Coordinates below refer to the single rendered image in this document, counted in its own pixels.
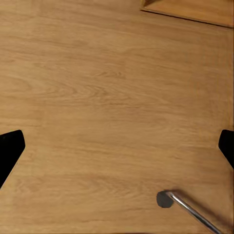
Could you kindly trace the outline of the swivel chair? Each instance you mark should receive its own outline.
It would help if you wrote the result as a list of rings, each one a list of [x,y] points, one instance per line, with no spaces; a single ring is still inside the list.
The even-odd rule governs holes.
[[[170,208],[174,201],[212,234],[224,234],[173,192],[162,191],[158,193],[156,196],[156,201],[157,204],[162,208]]]

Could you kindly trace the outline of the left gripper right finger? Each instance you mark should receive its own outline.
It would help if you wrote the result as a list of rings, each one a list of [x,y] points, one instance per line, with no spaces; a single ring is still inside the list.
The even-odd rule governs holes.
[[[222,130],[218,146],[234,169],[234,132]]]

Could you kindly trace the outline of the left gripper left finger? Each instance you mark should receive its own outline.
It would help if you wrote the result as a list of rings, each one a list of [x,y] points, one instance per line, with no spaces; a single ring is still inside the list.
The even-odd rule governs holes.
[[[0,188],[25,149],[22,130],[0,135]]]

